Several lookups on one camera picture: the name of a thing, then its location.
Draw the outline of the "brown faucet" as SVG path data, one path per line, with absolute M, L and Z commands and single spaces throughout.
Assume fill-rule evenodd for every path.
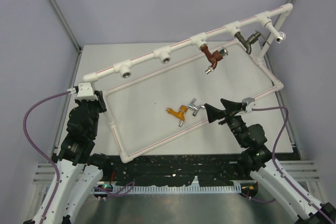
M 200 47 L 200 51 L 206 56 L 207 60 L 210 62 L 210 66 L 205 70 L 206 74 L 213 72 L 219 61 L 221 61 L 224 56 L 228 55 L 228 50 L 226 48 L 222 48 L 220 51 L 214 51 L 211 53 L 206 44 Z

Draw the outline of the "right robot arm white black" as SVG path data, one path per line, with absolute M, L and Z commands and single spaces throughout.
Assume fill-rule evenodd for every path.
M 294 223 L 335 223 L 335 207 L 322 203 L 306 191 L 283 168 L 275 150 L 266 147 L 267 138 L 260 124 L 247 126 L 242 114 L 258 111 L 255 99 L 241 103 L 221 99 L 224 109 L 204 104 L 209 123 L 226 124 L 239 146 L 244 149 L 238 159 L 237 172 L 262 185 L 288 213 Z

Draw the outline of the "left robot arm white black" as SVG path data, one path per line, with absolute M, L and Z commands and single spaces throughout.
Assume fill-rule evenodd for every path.
M 32 147 L 55 169 L 47 195 L 37 213 L 28 223 L 74 223 L 80 208 L 99 181 L 112 175 L 107 156 L 91 154 L 98 133 L 99 115 L 106 112 L 102 91 L 72 88 L 65 94 L 77 93 L 77 106 L 69 113 L 67 135 L 61 144 L 57 162 L 53 162 L 30 138 L 26 114 L 24 134 Z

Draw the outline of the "white PVC pipe frame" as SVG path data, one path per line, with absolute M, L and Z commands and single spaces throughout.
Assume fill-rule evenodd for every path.
M 248 55 L 237 39 L 211 42 L 210 38 L 235 34 L 244 26 L 268 22 L 280 31 L 292 11 L 285 4 L 271 11 L 200 33 L 172 45 L 110 44 L 86 45 L 79 75 L 102 90 L 108 107 L 99 124 L 95 152 L 119 155 L 129 162 L 141 155 L 236 154 L 240 147 L 228 129 L 209 124 L 201 109 L 197 116 L 188 108 L 185 122 L 168 114 L 178 111 L 193 98 L 196 105 L 220 106 L 220 99 L 241 101 L 252 97 L 260 105 L 275 105 L 275 93 L 281 81 L 266 67 L 268 45 L 252 46 Z M 206 44 L 211 53 L 228 50 L 216 69 L 200 47 Z

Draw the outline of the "orange faucet blue knob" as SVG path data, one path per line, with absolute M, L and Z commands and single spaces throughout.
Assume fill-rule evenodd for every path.
M 188 111 L 188 107 L 181 105 L 177 112 L 171 108 L 166 108 L 166 111 L 168 114 L 179 119 L 179 127 L 181 127 L 185 122 L 185 113 Z

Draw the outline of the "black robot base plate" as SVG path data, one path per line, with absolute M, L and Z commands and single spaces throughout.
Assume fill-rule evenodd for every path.
M 250 180 L 239 155 L 142 155 L 123 163 L 116 155 L 92 154 L 70 158 L 73 164 L 96 164 L 103 170 L 102 180 L 124 186 L 182 187 L 197 178 L 201 186 L 226 186 L 234 181 Z

